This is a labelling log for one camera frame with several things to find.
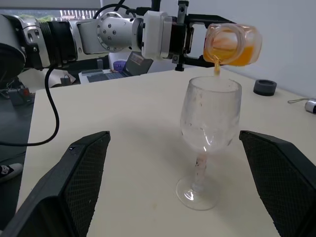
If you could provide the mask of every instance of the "purple object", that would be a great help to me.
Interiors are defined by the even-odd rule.
[[[113,63],[114,70],[117,72],[122,72],[125,67],[126,61],[116,61]]]

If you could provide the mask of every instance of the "plastic bottle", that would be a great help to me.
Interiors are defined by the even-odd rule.
[[[258,60],[262,36],[253,26],[211,24],[206,33],[204,60],[217,65],[245,66]]]

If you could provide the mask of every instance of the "black mesh surface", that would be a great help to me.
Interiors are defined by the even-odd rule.
[[[85,237],[98,200],[108,141],[90,145],[64,191],[64,200],[79,237]]]
[[[247,133],[240,139],[258,194],[282,237],[303,237],[315,217],[316,193],[277,145]]]

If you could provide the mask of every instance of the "white table surface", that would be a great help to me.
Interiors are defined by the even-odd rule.
[[[105,69],[103,70],[103,73],[106,74],[106,73],[111,73],[111,69]],[[89,80],[88,80],[88,77],[85,76],[85,75],[82,75],[82,72],[78,74],[79,76],[79,80],[80,80],[80,83],[81,84],[87,84],[87,83],[90,83]]]
[[[180,113],[189,79],[212,75],[192,68],[74,85],[51,90],[60,131],[50,143],[27,149],[18,208],[36,182],[75,140],[111,132],[102,185],[88,237],[278,237],[262,204],[238,137],[208,161],[207,173],[221,187],[218,205],[194,211],[177,198],[178,180],[194,170],[195,154],[180,136]],[[275,96],[252,92],[254,80],[222,71],[242,85],[240,128],[294,143],[316,164],[316,116],[299,96],[277,89]],[[45,91],[38,91],[29,142],[55,128]]]

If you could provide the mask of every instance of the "glass base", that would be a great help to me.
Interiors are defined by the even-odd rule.
[[[193,210],[206,211],[216,206],[219,200],[219,189],[212,179],[205,177],[203,191],[192,189],[194,176],[187,176],[179,180],[176,193],[180,201]]]

